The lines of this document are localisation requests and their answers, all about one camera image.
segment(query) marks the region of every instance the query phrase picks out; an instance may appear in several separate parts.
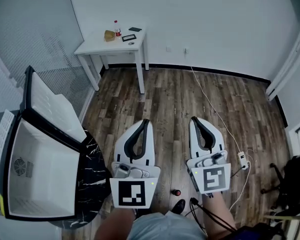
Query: black baseboard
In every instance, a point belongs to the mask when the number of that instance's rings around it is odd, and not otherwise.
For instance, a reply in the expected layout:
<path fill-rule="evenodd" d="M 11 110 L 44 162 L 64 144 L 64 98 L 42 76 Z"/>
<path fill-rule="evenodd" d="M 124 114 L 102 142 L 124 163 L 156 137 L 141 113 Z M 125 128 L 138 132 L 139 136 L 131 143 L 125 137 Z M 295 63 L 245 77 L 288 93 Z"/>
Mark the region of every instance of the black baseboard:
<path fill-rule="evenodd" d="M 136 68 L 135 63 L 127 63 L 127 64 L 109 64 L 109 68 Z M 177 69 L 177 70 L 191 70 L 190 66 L 185 66 L 185 65 L 171 65 L 171 64 L 149 64 L 149 68 L 163 68 L 163 69 Z M 212 69 L 212 68 L 206 68 L 206 67 L 197 67 L 193 66 L 192 69 L 194 71 L 199 71 L 199 72 L 206 72 L 206 73 L 213 73 L 213 74 L 222 74 L 222 75 L 227 75 L 227 76 L 233 76 L 233 77 L 238 77 L 238 78 L 246 78 L 250 80 L 255 80 L 263 83 L 267 83 L 270 85 L 271 81 L 261 78 L 261 77 L 256 77 L 248 74 L 242 74 L 242 73 L 236 73 L 236 72 L 230 72 L 230 71 L 225 71 L 225 70 L 218 70 L 218 69 Z M 105 72 L 105 66 L 102 67 L 100 71 L 100 75 L 102 76 Z M 281 103 L 279 101 L 278 96 L 275 97 L 275 102 L 279 108 L 282 122 L 284 127 L 288 127 L 288 122 L 284 113 L 284 110 L 281 106 Z"/>
<path fill-rule="evenodd" d="M 127 64 L 109 64 L 109 68 L 135 68 L 135 63 L 127 63 Z M 184 66 L 184 65 L 171 65 L 171 64 L 149 64 L 149 68 L 163 68 L 163 69 L 176 69 L 176 70 L 191 70 L 190 66 Z M 236 72 L 230 72 L 225 70 L 218 70 L 218 69 L 212 69 L 212 68 L 206 68 L 206 67 L 197 67 L 193 66 L 192 69 L 194 71 L 200 71 L 200 72 L 206 72 L 206 73 L 214 73 L 214 74 L 222 74 L 227 76 L 233 76 L 238 78 L 246 78 L 251 79 L 263 83 L 270 84 L 270 81 L 261 77 L 256 77 L 248 74 L 242 74 L 242 73 L 236 73 Z"/>

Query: power strip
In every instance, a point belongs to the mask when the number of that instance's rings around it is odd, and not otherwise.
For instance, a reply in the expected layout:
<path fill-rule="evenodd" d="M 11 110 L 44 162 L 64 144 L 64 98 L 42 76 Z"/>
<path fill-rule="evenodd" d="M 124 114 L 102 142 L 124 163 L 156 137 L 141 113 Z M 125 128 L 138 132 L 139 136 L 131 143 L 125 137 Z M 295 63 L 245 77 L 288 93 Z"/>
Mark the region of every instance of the power strip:
<path fill-rule="evenodd" d="M 238 153 L 238 158 L 239 158 L 239 161 L 240 161 L 241 169 L 242 170 L 248 169 L 249 165 L 248 165 L 248 161 L 246 159 L 245 152 L 243 152 L 243 151 L 239 152 Z"/>

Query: shoe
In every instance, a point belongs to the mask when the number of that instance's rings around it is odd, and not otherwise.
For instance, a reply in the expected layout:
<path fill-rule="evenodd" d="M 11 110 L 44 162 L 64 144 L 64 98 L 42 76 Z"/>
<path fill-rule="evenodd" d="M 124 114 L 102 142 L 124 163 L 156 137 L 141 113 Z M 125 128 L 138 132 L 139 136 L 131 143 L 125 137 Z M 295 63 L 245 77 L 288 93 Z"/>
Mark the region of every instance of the shoe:
<path fill-rule="evenodd" d="M 174 214 L 180 215 L 184 211 L 185 206 L 186 206 L 186 200 L 181 199 L 175 204 L 175 206 L 172 208 L 171 212 Z"/>

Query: human arm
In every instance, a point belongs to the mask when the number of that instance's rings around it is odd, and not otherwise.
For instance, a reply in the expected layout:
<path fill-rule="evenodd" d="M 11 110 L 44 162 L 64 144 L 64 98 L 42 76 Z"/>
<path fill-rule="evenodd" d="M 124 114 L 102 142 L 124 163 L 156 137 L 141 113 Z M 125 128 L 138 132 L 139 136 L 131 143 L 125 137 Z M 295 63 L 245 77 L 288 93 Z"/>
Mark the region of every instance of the human arm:
<path fill-rule="evenodd" d="M 232 227 L 236 228 L 234 218 L 230 213 L 229 209 L 227 208 L 221 192 L 213 193 L 213 198 L 209 198 L 206 195 L 202 195 L 202 206 L 210 212 L 212 212 L 213 214 L 219 216 L 221 219 L 229 223 Z M 203 216 L 203 223 L 209 240 L 218 240 L 224 238 L 225 236 L 231 233 L 224 227 L 215 223 L 206 214 Z"/>
<path fill-rule="evenodd" d="M 135 218 L 132 209 L 115 208 L 97 229 L 94 240 L 126 240 Z"/>

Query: plastic bottle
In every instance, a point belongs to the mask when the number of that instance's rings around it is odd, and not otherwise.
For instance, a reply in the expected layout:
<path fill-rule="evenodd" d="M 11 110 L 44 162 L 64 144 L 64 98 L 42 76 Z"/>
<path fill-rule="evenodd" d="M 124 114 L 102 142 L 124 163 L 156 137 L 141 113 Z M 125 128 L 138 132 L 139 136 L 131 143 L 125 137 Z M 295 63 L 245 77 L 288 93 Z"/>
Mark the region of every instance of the plastic bottle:
<path fill-rule="evenodd" d="M 117 20 L 114 21 L 114 32 L 116 37 L 121 36 L 121 29 Z"/>

